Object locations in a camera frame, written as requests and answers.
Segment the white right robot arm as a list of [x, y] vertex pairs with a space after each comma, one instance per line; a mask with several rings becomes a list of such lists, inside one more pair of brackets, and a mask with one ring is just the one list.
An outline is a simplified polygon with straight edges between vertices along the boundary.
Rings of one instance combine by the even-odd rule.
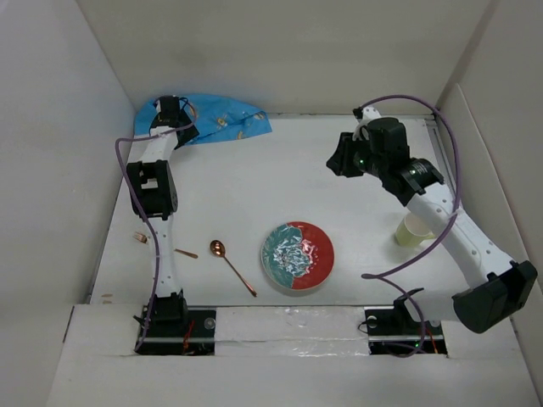
[[416, 288], [412, 304], [406, 296], [394, 302], [392, 323], [410, 334], [423, 318], [459, 321], [469, 331], [483, 333], [521, 310], [538, 276], [529, 262], [518, 263], [499, 249], [460, 208], [444, 177], [426, 159], [411, 156], [405, 126], [383, 117], [371, 106], [354, 109], [358, 126], [343, 132], [327, 161], [336, 175], [377, 177], [383, 189], [420, 219], [453, 258], [467, 283], [456, 294], [423, 295]]

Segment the blue patterned cloth napkin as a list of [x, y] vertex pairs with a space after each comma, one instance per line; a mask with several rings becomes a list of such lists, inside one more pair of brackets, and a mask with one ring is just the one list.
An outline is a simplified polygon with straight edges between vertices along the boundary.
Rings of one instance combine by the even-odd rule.
[[237, 99], [193, 93], [177, 98], [188, 121], [196, 120], [199, 134], [186, 145], [228, 142], [272, 132], [265, 111]]

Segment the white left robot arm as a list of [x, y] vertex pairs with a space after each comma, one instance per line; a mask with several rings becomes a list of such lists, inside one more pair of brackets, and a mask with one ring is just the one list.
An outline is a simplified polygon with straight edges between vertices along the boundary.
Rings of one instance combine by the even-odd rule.
[[147, 147], [140, 159], [126, 165], [126, 173], [134, 191], [132, 208], [148, 225], [152, 241], [156, 271], [148, 306], [150, 317], [176, 337], [188, 329], [189, 316], [174, 259], [172, 227], [178, 197], [169, 160], [199, 132], [194, 117], [186, 112], [187, 98], [163, 96], [153, 106], [156, 115], [149, 127]]

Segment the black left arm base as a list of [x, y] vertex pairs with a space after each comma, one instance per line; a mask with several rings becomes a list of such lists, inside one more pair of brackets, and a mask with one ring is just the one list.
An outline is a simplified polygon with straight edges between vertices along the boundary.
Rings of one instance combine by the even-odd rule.
[[134, 317], [139, 325], [135, 353], [140, 355], [209, 356], [215, 353], [217, 309], [189, 307], [178, 295], [154, 299]]

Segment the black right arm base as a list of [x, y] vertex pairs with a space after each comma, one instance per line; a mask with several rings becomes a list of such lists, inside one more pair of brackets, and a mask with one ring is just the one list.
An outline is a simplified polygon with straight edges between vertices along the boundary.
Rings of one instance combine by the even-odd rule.
[[442, 325], [412, 319], [407, 305], [411, 301], [400, 295], [391, 305], [374, 305], [364, 308], [364, 318], [357, 329], [367, 335], [370, 355], [406, 357], [416, 354], [447, 355]]

